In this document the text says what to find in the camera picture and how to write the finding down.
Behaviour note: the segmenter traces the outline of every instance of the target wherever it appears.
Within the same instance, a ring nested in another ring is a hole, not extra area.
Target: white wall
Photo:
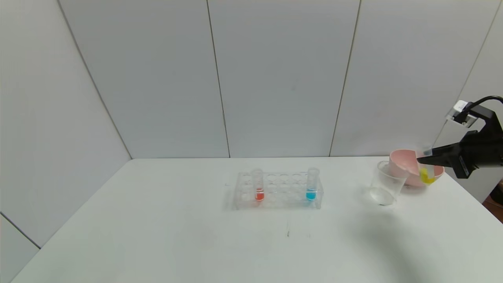
[[[4,217],[0,217],[2,222],[2,273],[0,281],[9,283],[21,269],[32,259],[39,249],[23,236]]]
[[[208,3],[230,156],[328,156],[359,1]]]
[[[229,157],[205,0],[61,0],[133,158]]]
[[[499,0],[363,0],[332,156],[433,142]]]
[[[0,13],[2,211],[43,245],[130,158],[57,2]]]
[[[501,6],[459,99],[476,101],[488,95],[503,96],[503,8]],[[487,101],[482,106],[496,112],[499,121],[503,122],[503,105],[500,102]],[[457,143],[466,131],[480,130],[483,126],[482,120],[477,121],[470,129],[449,122],[442,130],[435,146]],[[456,179],[452,169],[448,168],[447,173]],[[456,181],[478,201],[483,202],[502,177],[503,168],[483,168],[475,170],[469,179],[456,179]]]

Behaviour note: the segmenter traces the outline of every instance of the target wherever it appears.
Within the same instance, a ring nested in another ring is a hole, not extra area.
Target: transparent beaker
[[[393,173],[391,173],[391,163],[391,161],[379,162],[370,184],[370,195],[380,205],[393,204],[409,176],[408,171],[402,170],[398,166],[395,166]]]

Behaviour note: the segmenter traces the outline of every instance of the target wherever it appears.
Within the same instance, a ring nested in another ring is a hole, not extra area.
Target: pink bowl
[[[392,175],[398,174],[399,170],[406,170],[410,173],[409,177],[405,181],[406,185],[415,187],[424,187],[425,184],[421,181],[419,177],[419,168],[417,166],[417,160],[415,157],[415,151],[413,150],[395,150],[389,155],[390,171]],[[435,171],[435,181],[444,174],[445,169],[442,166],[434,166]]]

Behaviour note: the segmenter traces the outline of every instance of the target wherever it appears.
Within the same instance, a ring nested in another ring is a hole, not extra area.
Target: robotic arm
[[[485,121],[480,130],[467,132],[460,142],[433,148],[433,155],[418,158],[422,164],[452,167],[456,177],[467,179],[473,170],[482,167],[503,167],[503,130],[496,113],[479,104],[499,96],[484,97],[476,102],[458,101],[447,114],[448,119],[469,128],[477,119]]]

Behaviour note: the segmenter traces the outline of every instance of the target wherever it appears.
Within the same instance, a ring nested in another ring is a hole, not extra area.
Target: table surface
[[[447,174],[376,205],[385,159],[135,159],[13,282],[501,282],[503,225]],[[233,209],[238,172],[308,167],[320,210]]]

